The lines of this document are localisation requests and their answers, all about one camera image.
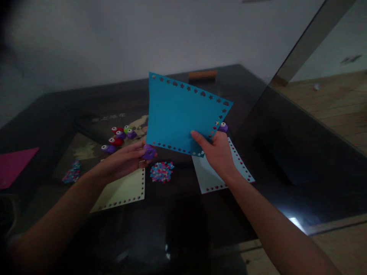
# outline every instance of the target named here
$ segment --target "pink paper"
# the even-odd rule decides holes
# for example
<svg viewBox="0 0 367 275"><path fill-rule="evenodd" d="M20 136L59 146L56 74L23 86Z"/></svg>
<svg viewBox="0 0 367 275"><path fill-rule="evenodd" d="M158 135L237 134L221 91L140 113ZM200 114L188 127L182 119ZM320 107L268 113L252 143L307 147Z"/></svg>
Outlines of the pink paper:
<svg viewBox="0 0 367 275"><path fill-rule="evenodd" d="M0 190L13 184L38 150L39 147L0 155Z"/></svg>

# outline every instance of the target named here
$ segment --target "light blue paper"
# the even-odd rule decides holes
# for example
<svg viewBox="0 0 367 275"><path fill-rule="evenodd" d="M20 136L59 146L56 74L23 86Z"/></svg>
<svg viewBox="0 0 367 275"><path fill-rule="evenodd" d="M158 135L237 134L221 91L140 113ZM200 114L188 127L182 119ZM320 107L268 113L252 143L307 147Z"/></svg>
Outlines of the light blue paper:
<svg viewBox="0 0 367 275"><path fill-rule="evenodd" d="M233 102L197 87L149 73L146 143L198 156L201 147L190 131L198 131L210 140L218 129L215 122L221 123L232 105Z"/></svg>
<svg viewBox="0 0 367 275"><path fill-rule="evenodd" d="M228 143L231 147L233 162L237 170L248 182L255 182L255 179L243 163L230 138L228 138ZM200 191L202 194L228 188L220 176L210 166L206 157L199 158L193 156L192 161L194 163L196 176L198 178Z"/></svg>

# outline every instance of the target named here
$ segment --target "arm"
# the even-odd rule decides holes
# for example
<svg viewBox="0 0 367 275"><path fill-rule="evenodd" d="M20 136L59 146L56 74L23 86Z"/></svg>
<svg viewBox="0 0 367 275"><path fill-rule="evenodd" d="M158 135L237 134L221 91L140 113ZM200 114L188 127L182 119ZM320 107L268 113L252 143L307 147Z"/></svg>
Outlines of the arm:
<svg viewBox="0 0 367 275"><path fill-rule="evenodd" d="M151 162L141 161L141 141L106 158L84 174L10 249L21 273L46 273L86 220L105 186Z"/></svg>
<svg viewBox="0 0 367 275"><path fill-rule="evenodd" d="M192 136L203 148L209 164L229 187L281 274L340 274L308 236L241 176L234 166L225 133L217 132L213 144L195 131Z"/></svg>

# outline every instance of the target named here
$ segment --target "forearm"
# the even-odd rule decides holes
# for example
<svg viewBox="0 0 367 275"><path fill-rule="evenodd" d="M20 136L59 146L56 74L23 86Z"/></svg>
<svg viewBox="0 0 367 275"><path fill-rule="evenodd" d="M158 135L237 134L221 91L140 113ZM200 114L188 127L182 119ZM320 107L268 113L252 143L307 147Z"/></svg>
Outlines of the forearm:
<svg viewBox="0 0 367 275"><path fill-rule="evenodd" d="M340 274L326 254L239 173L225 181L281 274Z"/></svg>
<svg viewBox="0 0 367 275"><path fill-rule="evenodd" d="M45 273L84 223L105 184L84 175L11 248L20 272Z"/></svg>

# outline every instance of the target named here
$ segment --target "hand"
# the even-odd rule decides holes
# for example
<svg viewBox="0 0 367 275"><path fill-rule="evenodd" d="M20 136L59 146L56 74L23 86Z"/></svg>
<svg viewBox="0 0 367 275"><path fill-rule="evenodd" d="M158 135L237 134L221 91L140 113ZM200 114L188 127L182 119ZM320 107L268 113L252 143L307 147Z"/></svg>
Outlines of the hand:
<svg viewBox="0 0 367 275"><path fill-rule="evenodd" d="M147 167L152 160L143 160L141 158L146 152L146 149L143 149L144 145L145 141L140 141L118 150L97 164L85 175L91 176L102 184L107 185L127 176L139 168Z"/></svg>
<svg viewBox="0 0 367 275"><path fill-rule="evenodd" d="M217 131L213 137L213 144L196 131L191 131L191 136L202 147L210 166L222 180L227 181L239 174L233 162L226 133Z"/></svg>

